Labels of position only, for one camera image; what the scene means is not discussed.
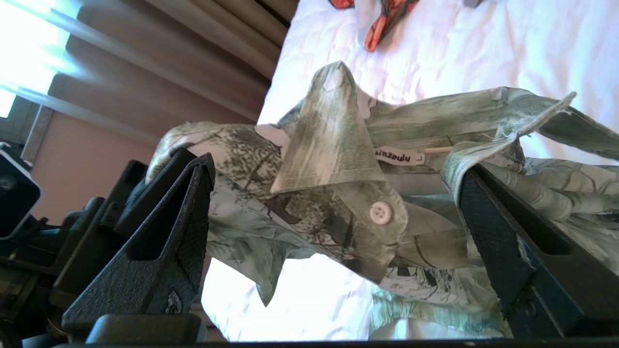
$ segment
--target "bed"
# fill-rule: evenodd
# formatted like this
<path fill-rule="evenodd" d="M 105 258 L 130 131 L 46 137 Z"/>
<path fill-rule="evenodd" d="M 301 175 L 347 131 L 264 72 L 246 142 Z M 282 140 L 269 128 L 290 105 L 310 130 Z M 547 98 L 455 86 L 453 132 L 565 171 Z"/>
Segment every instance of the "bed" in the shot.
<path fill-rule="evenodd" d="M 313 74 L 343 61 L 360 87 L 393 104 L 497 86 L 561 99 L 619 131 L 619 2 L 421 0 L 374 53 L 357 42 L 353 10 L 301 0 L 259 123 L 276 123 L 305 96 Z M 613 164 L 539 134 L 521 139 L 529 157 Z M 376 285 L 321 255 L 287 260 L 268 307 L 245 276 L 213 260 L 202 304 L 229 341 L 476 337 L 419 320 L 399 320 L 370 337 Z"/>

